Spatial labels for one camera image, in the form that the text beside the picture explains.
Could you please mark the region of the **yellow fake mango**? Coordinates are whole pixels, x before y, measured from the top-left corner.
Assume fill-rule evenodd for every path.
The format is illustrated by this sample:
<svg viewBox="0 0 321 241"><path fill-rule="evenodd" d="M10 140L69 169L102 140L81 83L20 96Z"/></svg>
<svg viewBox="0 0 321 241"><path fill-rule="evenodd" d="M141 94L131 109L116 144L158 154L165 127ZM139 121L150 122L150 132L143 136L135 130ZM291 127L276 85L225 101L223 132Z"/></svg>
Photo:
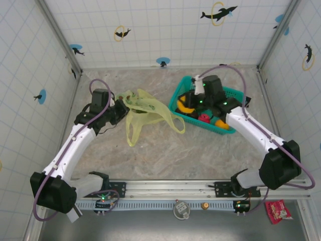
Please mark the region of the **yellow fake mango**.
<svg viewBox="0 0 321 241"><path fill-rule="evenodd" d="M190 114L190 109L189 107L185 106L185 103L181 103L179 100L177 100L177 108L180 112L184 113L184 114Z"/></svg>

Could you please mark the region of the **teal plastic mesh basket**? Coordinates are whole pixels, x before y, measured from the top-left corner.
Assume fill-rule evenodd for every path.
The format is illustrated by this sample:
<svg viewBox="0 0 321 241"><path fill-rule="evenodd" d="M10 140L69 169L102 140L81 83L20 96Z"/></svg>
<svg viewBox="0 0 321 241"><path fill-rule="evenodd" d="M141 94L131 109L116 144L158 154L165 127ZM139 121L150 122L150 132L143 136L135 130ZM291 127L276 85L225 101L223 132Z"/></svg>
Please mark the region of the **teal plastic mesh basket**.
<svg viewBox="0 0 321 241"><path fill-rule="evenodd" d="M215 122L218 120L217 117L213 117L211 119L210 123L206 123L206 122L203 122L201 120L198 120L198 119L195 119L195 118L192 118L192 117L188 117L186 115L183 115L181 113L177 113L176 112L178 97L180 95L184 94L185 92L189 91L189 90L194 90L195 89L195 87L192 84L191 79L192 79L191 76L184 76L182 78L182 80L180 81L180 83L176 87L176 90L174 91L174 93L173 93L173 95L171 97L171 100L170 100L169 105L168 105L169 110L173 114L175 114L175 115L177 115L179 117L182 117L185 122L188 122L188 123L190 123L192 125L198 126L200 128L206 129L206 130L209 130L211 132L215 132L215 133L220 134L220 135L226 135L226 134L235 133L236 130L233 129L231 126L229 127L228 130L225 130L225 129L222 129L220 127L215 126ZM228 87L225 87L225 86L223 86L223 90L225 91L226 97L234 97L239 102L242 102L243 96L244 96L243 92L235 90L235 89L232 89L232 88L228 88ZM211 113L210 110L204 110L204 111L201 112L201 114L207 114L208 116L210 116L210 114L212 114L212 113Z"/></svg>

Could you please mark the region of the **yellow plastic bag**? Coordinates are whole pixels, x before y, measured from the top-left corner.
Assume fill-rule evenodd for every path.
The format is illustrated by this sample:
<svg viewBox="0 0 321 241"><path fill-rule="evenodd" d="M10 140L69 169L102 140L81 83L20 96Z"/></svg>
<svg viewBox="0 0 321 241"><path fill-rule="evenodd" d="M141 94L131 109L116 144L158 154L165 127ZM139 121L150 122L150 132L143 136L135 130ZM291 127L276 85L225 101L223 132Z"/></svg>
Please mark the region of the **yellow plastic bag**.
<svg viewBox="0 0 321 241"><path fill-rule="evenodd" d="M118 94L116 98L122 100L129 108L125 127L127 143L131 147L136 145L144 125L166 122L179 134L186 131L182 117L174 115L165 104L142 89L138 89L136 93L128 90Z"/></svg>

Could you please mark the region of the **small yellow-orange fake fruit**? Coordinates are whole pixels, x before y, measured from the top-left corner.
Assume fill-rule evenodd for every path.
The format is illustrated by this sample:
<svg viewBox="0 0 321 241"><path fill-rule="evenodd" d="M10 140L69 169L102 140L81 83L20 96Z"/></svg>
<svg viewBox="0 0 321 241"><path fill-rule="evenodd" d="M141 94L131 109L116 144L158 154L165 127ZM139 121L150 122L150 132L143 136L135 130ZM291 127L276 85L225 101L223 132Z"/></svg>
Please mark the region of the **small yellow-orange fake fruit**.
<svg viewBox="0 0 321 241"><path fill-rule="evenodd" d="M230 128L229 125L223 122L221 119L216 120L215 126L224 130L228 130Z"/></svg>

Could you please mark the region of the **left circuit board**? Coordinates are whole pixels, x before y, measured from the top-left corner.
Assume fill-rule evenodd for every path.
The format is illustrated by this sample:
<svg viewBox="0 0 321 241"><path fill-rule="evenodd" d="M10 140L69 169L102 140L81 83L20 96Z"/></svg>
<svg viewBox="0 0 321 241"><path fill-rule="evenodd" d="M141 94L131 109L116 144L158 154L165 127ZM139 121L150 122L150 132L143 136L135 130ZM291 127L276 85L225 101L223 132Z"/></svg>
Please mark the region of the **left circuit board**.
<svg viewBox="0 0 321 241"><path fill-rule="evenodd" d="M115 193L101 194L100 199L95 202L94 212L97 215L105 215L112 211L119 202L119 197Z"/></svg>

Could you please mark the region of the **blue patch sticker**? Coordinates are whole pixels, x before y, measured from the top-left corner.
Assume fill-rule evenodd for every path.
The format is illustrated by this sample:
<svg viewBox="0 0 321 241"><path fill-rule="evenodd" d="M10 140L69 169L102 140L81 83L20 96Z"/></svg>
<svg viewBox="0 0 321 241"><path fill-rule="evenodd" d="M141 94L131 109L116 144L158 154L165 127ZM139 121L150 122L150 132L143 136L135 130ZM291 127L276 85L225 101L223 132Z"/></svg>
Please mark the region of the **blue patch sticker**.
<svg viewBox="0 0 321 241"><path fill-rule="evenodd" d="M281 23L281 21L283 20L284 14L278 15L275 18L275 22L277 23L276 26L273 27L273 29L277 29L278 25ZM284 35L287 36L289 34L289 27L286 28Z"/></svg>

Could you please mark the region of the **round grey device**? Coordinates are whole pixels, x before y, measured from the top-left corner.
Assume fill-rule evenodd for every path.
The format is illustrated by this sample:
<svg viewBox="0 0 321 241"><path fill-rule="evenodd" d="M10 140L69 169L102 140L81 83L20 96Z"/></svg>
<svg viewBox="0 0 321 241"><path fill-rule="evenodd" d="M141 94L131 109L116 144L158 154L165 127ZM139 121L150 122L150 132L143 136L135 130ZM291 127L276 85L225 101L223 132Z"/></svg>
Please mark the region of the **round grey device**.
<svg viewBox="0 0 321 241"><path fill-rule="evenodd" d="M190 217L191 208L190 206L181 200L176 200L173 207L173 214L178 220L187 220Z"/></svg>

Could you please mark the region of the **grey white card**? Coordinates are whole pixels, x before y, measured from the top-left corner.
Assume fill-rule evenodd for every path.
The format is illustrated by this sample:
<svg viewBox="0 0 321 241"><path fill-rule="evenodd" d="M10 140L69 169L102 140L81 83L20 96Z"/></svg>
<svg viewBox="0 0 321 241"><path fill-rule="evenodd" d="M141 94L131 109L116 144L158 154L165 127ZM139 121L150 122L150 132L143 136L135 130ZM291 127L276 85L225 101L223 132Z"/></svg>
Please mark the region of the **grey white card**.
<svg viewBox="0 0 321 241"><path fill-rule="evenodd" d="M67 213L67 216L68 216L71 223L74 223L82 215L83 215L83 213L81 212L81 210L79 209L77 204L74 204L72 209Z"/></svg>

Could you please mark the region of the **right circuit board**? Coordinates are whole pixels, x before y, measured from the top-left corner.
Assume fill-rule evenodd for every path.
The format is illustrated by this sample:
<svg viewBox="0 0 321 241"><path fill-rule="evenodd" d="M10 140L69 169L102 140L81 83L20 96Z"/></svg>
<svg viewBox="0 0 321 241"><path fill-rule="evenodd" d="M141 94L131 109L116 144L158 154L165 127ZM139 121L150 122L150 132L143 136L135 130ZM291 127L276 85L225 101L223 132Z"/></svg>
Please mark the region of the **right circuit board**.
<svg viewBox="0 0 321 241"><path fill-rule="evenodd" d="M250 210L250 207L251 204L249 200L233 201L234 212L237 214L237 216L241 214L246 215L246 213Z"/></svg>

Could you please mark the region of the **red snack packet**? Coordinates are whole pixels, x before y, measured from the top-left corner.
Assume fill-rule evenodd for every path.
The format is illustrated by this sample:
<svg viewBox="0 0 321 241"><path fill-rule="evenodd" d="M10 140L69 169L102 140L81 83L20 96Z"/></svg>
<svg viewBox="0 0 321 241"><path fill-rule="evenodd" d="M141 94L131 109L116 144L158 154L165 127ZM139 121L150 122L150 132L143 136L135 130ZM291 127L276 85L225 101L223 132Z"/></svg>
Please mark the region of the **red snack packet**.
<svg viewBox="0 0 321 241"><path fill-rule="evenodd" d="M292 216L285 206L284 200L265 202L266 213L272 224L278 224L282 220L292 220Z"/></svg>

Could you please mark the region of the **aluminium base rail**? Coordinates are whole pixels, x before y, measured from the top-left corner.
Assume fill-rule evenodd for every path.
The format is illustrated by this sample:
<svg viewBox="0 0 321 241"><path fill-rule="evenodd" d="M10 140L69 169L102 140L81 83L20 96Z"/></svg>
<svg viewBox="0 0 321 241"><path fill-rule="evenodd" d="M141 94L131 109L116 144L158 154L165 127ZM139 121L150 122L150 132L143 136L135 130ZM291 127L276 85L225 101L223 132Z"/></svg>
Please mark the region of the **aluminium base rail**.
<svg viewBox="0 0 321 241"><path fill-rule="evenodd" d="M280 130L278 128L277 120L276 120L276 117L274 115L274 111L272 108L272 104L271 104L271 101L270 101L270 98L268 96L267 89L265 86L266 79L263 78L264 77L263 70L261 70L258 65L256 66L256 69L257 69L258 82L259 82L260 89L261 89L261 92L263 95L264 103L267 108L267 112L268 112L268 116L269 116L269 119L270 119L270 122L272 125L272 129L275 134L277 134L278 136L281 136Z"/></svg>
<svg viewBox="0 0 321 241"><path fill-rule="evenodd" d="M79 82L80 82L81 76L82 76L82 72L80 72L78 74L78 77L76 78L75 88L73 89L73 92L71 94L71 99L70 99L70 102L69 102L69 106L67 108L67 116L66 116L66 119L65 119L65 122L64 122L64 128L63 128L63 132L62 132L62 135L61 135L61 138L60 138L59 147L62 147L63 143L64 143L64 136L65 136L65 133L67 131L68 121L69 121L70 116L71 116L71 110L72 110L72 107L73 107L73 104L74 104L74 100L75 100L75 96L76 96L76 93L77 93L77 89L78 89L78 86L79 86Z"/></svg>
<svg viewBox="0 0 321 241"><path fill-rule="evenodd" d="M103 68L83 68L83 71L104 71L104 70L156 70L156 69L210 69L215 67L215 65L183 65L183 66L138 66L138 67L103 67Z"/></svg>

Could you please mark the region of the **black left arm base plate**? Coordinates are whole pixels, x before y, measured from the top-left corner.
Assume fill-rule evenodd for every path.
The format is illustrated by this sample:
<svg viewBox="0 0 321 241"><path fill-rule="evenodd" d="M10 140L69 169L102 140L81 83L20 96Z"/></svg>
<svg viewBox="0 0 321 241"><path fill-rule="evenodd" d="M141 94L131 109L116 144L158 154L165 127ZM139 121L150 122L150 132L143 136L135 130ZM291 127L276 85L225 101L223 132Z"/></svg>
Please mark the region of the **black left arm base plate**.
<svg viewBox="0 0 321 241"><path fill-rule="evenodd" d="M91 193L85 196L85 198L117 198L117 194L115 192L119 194L120 198L124 198L126 194L126 182L110 182L110 187L108 188L108 190L113 190L113 192L104 191L100 193Z"/></svg>

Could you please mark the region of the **aluminium corner post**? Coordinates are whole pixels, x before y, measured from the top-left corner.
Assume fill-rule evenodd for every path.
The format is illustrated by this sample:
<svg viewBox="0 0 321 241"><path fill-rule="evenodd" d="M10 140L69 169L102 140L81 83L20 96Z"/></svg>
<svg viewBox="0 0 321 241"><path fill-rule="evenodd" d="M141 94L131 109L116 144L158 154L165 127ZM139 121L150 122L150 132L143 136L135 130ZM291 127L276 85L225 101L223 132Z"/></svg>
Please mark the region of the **aluminium corner post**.
<svg viewBox="0 0 321 241"><path fill-rule="evenodd" d="M269 60L271 54L273 53L276 45L280 41L281 37L284 35L286 29L289 27L289 23L296 12L298 6L302 0L290 0L287 10L285 11L282 20L278 23L276 32L274 33L271 41L269 42L263 57L261 58L259 64L257 65L258 72L261 72L265 67L267 61Z"/></svg>
<svg viewBox="0 0 321 241"><path fill-rule="evenodd" d="M61 31L57 21L54 18L54 15L52 14L51 10L49 9L49 6L47 5L45 0L34 0L38 8L40 9L43 17L45 18L47 24L51 28L53 34L58 40L58 43L62 47L66 58L69 60L69 63L71 64L72 69L78 74L80 77L82 75L82 68L80 67L74 52L70 48L70 45L68 44L63 32Z"/></svg>

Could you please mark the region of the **aluminium mounting rail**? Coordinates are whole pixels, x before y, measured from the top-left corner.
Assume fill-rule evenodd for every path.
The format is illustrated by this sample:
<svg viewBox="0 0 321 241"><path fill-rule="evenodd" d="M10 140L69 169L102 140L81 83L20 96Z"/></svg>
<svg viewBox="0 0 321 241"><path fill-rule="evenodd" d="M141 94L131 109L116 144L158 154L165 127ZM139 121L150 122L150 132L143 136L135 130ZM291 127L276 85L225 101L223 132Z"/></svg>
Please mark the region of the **aluminium mounting rail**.
<svg viewBox="0 0 321 241"><path fill-rule="evenodd" d="M218 200L215 180L126 180L123 200ZM308 190L281 186L270 190L268 200L310 200Z"/></svg>

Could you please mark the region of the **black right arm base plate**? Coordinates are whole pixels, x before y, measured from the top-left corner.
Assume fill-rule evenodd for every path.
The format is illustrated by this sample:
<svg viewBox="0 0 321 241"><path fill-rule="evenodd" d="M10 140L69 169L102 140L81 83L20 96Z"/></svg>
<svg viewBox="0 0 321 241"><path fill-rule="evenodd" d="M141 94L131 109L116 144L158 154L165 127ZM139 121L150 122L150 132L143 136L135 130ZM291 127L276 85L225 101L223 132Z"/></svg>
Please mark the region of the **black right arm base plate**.
<svg viewBox="0 0 321 241"><path fill-rule="evenodd" d="M238 184L232 184L230 181L217 181L212 185L208 185L208 187L214 189L216 197L219 198L261 197L260 190L257 190L256 187L244 189Z"/></svg>

